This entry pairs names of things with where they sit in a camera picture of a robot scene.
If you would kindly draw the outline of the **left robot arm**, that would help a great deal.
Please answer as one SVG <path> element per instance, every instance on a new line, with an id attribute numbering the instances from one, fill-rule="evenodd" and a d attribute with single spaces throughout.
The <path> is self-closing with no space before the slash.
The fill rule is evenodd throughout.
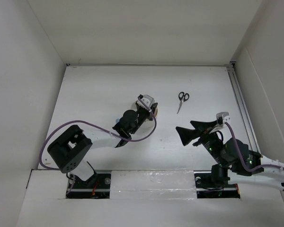
<path id="1" fill-rule="evenodd" d="M 128 142 L 140 142 L 150 137 L 132 139 L 142 124 L 146 121 L 156 121 L 154 116 L 158 104 L 144 106 L 136 102 L 137 110 L 127 110 L 115 124 L 116 133 L 103 129 L 88 122 L 78 120 L 95 127 L 93 131 L 83 130 L 77 124 L 71 126 L 56 138 L 47 148 L 47 152 L 63 174 L 70 174 L 73 183 L 80 183 L 87 188 L 92 188 L 98 179 L 95 169 L 84 160 L 91 149 L 120 148 Z"/>

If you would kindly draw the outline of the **black handled scissors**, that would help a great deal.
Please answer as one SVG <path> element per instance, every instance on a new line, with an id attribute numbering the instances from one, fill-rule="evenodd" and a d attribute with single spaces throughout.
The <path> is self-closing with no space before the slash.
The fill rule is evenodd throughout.
<path id="1" fill-rule="evenodd" d="M 183 91 L 178 94 L 179 107 L 178 107 L 177 113 L 180 112 L 180 109 L 181 109 L 181 107 L 182 107 L 182 104 L 183 104 L 184 102 L 186 102 L 186 101 L 189 99 L 189 97 L 190 97 L 190 95 L 189 95 L 188 93 L 183 92 Z"/>

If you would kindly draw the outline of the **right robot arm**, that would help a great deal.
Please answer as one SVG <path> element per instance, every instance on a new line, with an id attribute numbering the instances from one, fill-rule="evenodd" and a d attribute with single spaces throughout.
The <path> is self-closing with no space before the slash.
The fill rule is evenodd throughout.
<path id="1" fill-rule="evenodd" d="M 197 186 L 207 185 L 218 190 L 235 182 L 229 176 L 235 173 L 239 183 L 258 183 L 284 192 L 284 163 L 252 151 L 235 137 L 227 120 L 219 117 L 213 122 L 191 121 L 192 129 L 176 127 L 183 146 L 202 145 L 216 164 L 206 178 L 196 177 Z"/>

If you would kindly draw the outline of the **white round divided organizer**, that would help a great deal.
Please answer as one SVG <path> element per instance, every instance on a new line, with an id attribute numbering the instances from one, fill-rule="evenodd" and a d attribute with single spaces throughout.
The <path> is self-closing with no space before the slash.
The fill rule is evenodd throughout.
<path id="1" fill-rule="evenodd" d="M 137 110 L 138 110 L 138 109 L 137 109 L 136 102 L 133 102 L 133 103 L 132 103 L 132 105 L 131 105 L 131 110 L 134 110 L 134 111 L 137 111 Z M 155 108 L 155 112 L 154 112 L 155 118 L 157 118 L 157 115 L 158 115 L 158 108 L 156 107 L 156 108 Z M 147 118 L 145 121 L 146 121 L 146 122 L 150 122 L 150 121 L 152 121 L 152 120 L 150 120 L 150 119 Z"/>

